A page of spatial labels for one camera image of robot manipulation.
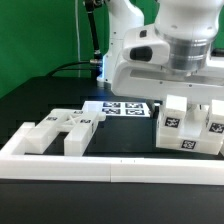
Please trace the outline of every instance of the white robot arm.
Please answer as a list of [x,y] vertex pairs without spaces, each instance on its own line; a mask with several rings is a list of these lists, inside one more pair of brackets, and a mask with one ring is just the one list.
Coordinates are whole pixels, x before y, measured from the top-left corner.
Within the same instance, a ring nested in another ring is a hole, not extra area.
[[105,0],[109,12],[109,50],[104,55],[103,74],[98,77],[99,86],[111,87],[118,55],[122,50],[125,33],[144,25],[144,15],[129,0]]
[[158,147],[217,154],[224,140],[224,58],[211,51],[224,1],[159,3],[154,24],[126,32],[112,91],[164,102]]
[[160,0],[155,24],[126,33],[112,81],[116,95],[190,103],[224,100],[223,58],[211,58],[223,0]]

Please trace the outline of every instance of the cable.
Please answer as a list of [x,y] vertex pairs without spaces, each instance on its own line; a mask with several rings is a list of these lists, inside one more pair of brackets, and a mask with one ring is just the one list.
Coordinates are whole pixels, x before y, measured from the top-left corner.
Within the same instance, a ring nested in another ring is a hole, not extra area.
[[215,48],[213,49],[211,56],[213,57],[224,57],[224,49],[223,48]]
[[96,23],[95,23],[95,19],[93,15],[95,5],[93,0],[85,0],[84,4],[86,7],[88,19],[89,19],[90,31],[91,31],[92,41],[93,41],[94,58],[102,59],[102,54],[100,52],[99,41],[97,36]]
[[80,53],[80,33],[79,33],[79,0],[75,2],[75,22],[76,22],[76,35],[77,35],[77,53],[78,61],[81,60]]
[[62,69],[58,69],[56,70],[52,75],[51,77],[57,73],[57,72],[60,72],[60,71],[94,71],[96,70],[97,68],[62,68]]
[[67,67],[74,66],[74,65],[83,65],[83,64],[90,64],[90,62],[89,61],[79,61],[79,62],[67,63],[67,64],[61,65],[61,66],[57,67],[56,69],[48,72],[46,74],[46,76],[51,77],[54,75],[55,72],[59,71],[60,69],[67,68]]

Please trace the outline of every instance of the green screen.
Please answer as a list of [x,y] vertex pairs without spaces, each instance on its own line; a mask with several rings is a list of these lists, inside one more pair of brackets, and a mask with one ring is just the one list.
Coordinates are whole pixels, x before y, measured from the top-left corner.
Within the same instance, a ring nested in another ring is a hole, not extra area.
[[[154,0],[131,0],[145,14],[145,24],[155,19]],[[93,56],[92,40],[83,0],[79,0],[81,60]],[[108,48],[108,15],[103,6],[95,12],[100,48]],[[224,13],[216,47],[224,47]],[[1,0],[0,97],[31,77],[43,76],[67,62],[77,60],[74,0]],[[63,72],[60,75],[80,75]]]

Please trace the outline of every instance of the black table surface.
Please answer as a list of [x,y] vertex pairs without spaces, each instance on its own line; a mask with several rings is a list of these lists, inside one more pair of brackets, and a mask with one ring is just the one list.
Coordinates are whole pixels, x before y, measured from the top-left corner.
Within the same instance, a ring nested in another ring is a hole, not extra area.
[[[38,123],[54,108],[81,109],[86,100],[136,99],[116,97],[91,79],[32,78],[0,100],[1,147],[23,122]],[[84,156],[223,159],[157,149],[155,124],[149,118],[108,118]],[[63,155],[63,138],[45,154]],[[223,186],[0,180],[4,224],[223,223],[223,206]]]

